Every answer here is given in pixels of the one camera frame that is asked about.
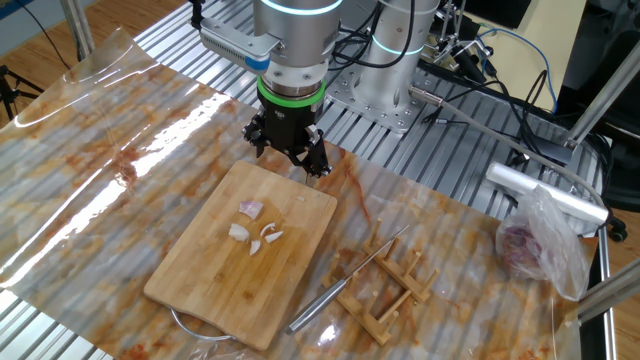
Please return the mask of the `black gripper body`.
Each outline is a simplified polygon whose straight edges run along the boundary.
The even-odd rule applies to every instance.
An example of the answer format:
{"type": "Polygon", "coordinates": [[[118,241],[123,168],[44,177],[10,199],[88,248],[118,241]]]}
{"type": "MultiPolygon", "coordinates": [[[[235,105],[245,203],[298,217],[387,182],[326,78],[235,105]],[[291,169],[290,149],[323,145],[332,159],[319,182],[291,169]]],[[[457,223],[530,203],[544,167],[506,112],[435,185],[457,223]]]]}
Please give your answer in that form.
{"type": "Polygon", "coordinates": [[[303,107],[287,107],[262,100],[261,133],[268,144],[279,151],[303,151],[318,143],[321,131],[316,122],[321,102],[303,107]]]}

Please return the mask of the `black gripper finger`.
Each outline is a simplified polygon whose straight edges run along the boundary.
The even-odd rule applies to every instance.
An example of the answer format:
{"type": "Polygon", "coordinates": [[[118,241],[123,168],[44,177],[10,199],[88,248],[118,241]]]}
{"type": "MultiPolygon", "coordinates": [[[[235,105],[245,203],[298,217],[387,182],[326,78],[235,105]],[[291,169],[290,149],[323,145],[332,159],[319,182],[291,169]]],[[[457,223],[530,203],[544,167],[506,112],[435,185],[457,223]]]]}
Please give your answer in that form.
{"type": "Polygon", "coordinates": [[[267,139],[263,135],[264,117],[255,114],[251,121],[242,129],[244,139],[256,149],[256,156],[260,157],[267,146],[267,139]]]}
{"type": "Polygon", "coordinates": [[[295,166],[302,167],[308,175],[323,177],[331,173],[323,131],[315,125],[307,126],[294,137],[293,145],[289,148],[289,158],[295,166]]]}

